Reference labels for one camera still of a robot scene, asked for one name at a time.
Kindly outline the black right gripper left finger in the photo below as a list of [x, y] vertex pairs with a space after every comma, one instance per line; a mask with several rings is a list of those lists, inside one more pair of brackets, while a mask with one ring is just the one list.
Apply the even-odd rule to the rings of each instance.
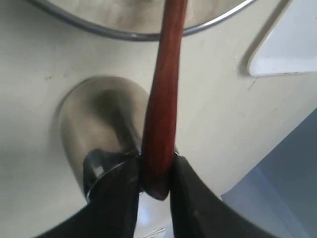
[[131, 238], [139, 204], [139, 162], [129, 158], [102, 178], [96, 198], [42, 238]]

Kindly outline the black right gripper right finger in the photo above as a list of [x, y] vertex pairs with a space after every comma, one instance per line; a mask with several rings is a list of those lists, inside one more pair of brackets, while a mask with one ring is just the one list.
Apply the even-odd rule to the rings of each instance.
[[174, 161], [171, 214], [176, 238], [261, 238], [263, 232], [226, 206], [184, 157]]

